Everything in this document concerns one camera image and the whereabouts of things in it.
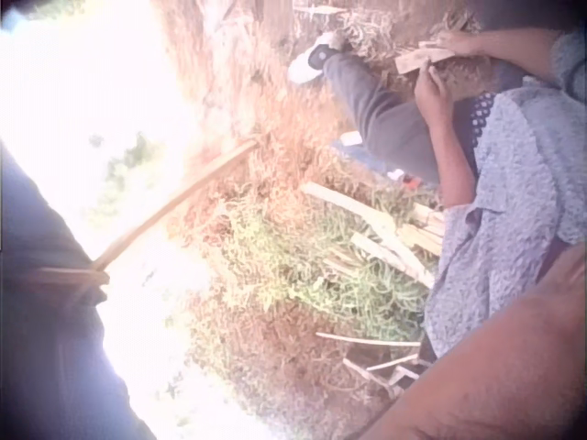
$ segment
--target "foot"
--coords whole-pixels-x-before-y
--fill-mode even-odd
[[[309,83],[322,74],[325,62],[344,47],[345,39],[338,32],[322,34],[310,49],[299,55],[287,71],[292,83]]]

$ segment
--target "gray pants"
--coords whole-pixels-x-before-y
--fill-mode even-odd
[[[357,57],[333,55],[324,74],[335,95],[348,108],[364,146],[390,169],[398,168],[425,182],[438,184],[437,161],[426,122],[414,102],[402,103],[385,88]],[[455,104],[454,126],[471,167],[476,172],[472,150],[472,100]]]

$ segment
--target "soil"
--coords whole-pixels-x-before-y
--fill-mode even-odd
[[[320,17],[300,21],[291,0],[241,4],[255,8],[254,16],[271,36],[280,59],[304,49],[329,26]],[[330,4],[390,14],[398,48],[417,47],[417,41],[430,39],[446,17],[463,14],[461,0],[340,0]],[[296,38],[294,32],[300,25],[302,34]],[[373,67],[381,72],[386,66]],[[487,88],[485,66],[477,61],[450,61],[440,68],[447,71],[457,98]],[[392,78],[390,86],[407,99],[413,80]],[[269,311],[254,301],[246,308],[230,308],[219,296],[194,299],[191,310],[193,361],[231,382],[242,405],[286,438],[342,439],[390,405],[385,390],[342,365],[348,346],[316,337],[316,332],[352,332],[315,310],[294,301],[280,302]]]

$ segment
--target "dirt ground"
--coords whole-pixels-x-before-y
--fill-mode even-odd
[[[160,0],[154,3],[161,11],[163,26],[170,39],[170,52],[186,94],[191,96],[194,106],[208,102],[209,110],[215,106],[209,104],[210,100],[218,102],[221,93],[212,93],[211,86],[208,86],[218,72],[214,68],[207,70],[199,63],[202,59],[198,58],[201,56],[198,51],[203,49],[194,33],[200,31],[202,18],[195,2]],[[339,26],[332,17],[294,13],[291,3],[291,0],[249,0],[238,4],[243,9],[252,10],[255,23],[269,33],[265,35],[269,35],[271,49],[263,53],[269,54],[264,61],[271,64],[272,70],[265,70],[257,64],[250,66],[250,75],[256,84],[251,87],[265,87],[265,99],[269,94],[269,107],[257,113],[257,117],[266,118],[269,128],[264,129],[268,134],[261,153],[254,160],[266,159],[279,164],[275,169],[265,170],[264,174],[280,173],[277,178],[268,179],[264,186],[262,197],[269,212],[277,212],[272,208],[274,204],[283,208],[296,203],[297,196],[292,188],[303,179],[319,176],[323,171],[320,168],[323,156],[314,149],[321,149],[349,126],[348,119],[342,116],[332,96],[319,86],[292,92],[274,78],[270,81],[274,88],[267,83],[272,73],[281,70],[284,74],[287,62],[305,49],[308,41]],[[388,47],[381,57],[376,51],[371,53],[371,65],[390,87],[406,98],[411,95],[414,77],[396,77],[393,56],[416,47],[418,40],[430,39],[447,21],[463,14],[462,1],[459,0],[341,0],[330,4],[360,13],[365,26],[375,23],[375,30],[372,34],[364,34],[363,39],[372,39],[369,44],[375,50],[381,41]],[[353,19],[352,14],[347,17],[351,27],[354,26]],[[440,66],[441,70],[446,69],[446,77],[456,97],[473,95],[485,88],[484,67],[479,61],[449,61]],[[241,88],[242,85],[235,86],[240,94]],[[253,105],[251,99],[254,98],[243,99],[244,108]],[[204,160],[203,157],[209,160],[220,154],[218,145],[224,148],[224,141],[219,142],[219,136],[210,137],[201,146],[200,161]],[[262,168],[258,162],[249,163],[252,169],[255,165],[257,169]],[[251,171],[245,178],[258,180],[259,174]],[[282,183],[280,188],[273,188],[276,179]],[[194,236],[199,232],[195,231],[194,225],[198,215],[214,211],[199,203],[194,199],[185,216],[176,216],[170,225],[172,235],[183,240],[186,246],[196,246]],[[234,278],[234,274],[225,275],[218,282]],[[345,344],[316,337],[317,331],[352,334],[346,324],[333,323],[317,310],[287,299],[277,302],[269,311],[254,301],[234,306],[228,305],[218,294],[194,298],[190,308],[193,311],[194,339],[191,360],[229,381],[242,405],[283,433],[285,438],[342,439],[361,429],[374,414],[390,404],[384,390],[365,383],[342,365],[341,360],[348,349]]]

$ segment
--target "bright sky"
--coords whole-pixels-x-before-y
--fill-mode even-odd
[[[22,22],[10,36],[0,32],[0,76],[8,79],[0,85],[0,137],[92,258],[177,187],[194,130],[149,1],[102,4],[89,16]],[[167,178],[157,194],[129,206],[117,231],[100,236],[81,212],[95,202],[107,162],[133,147],[139,131],[172,152]],[[91,135],[102,136],[105,146],[92,148]],[[165,296],[204,289],[209,276],[203,262],[153,234],[141,261],[113,268],[110,299],[99,310],[106,353],[127,382],[133,408],[161,440],[272,438],[197,368],[184,372],[189,392],[180,401],[157,397],[189,348],[189,338],[165,324],[171,307]],[[189,414],[193,426],[178,431],[178,414]]]

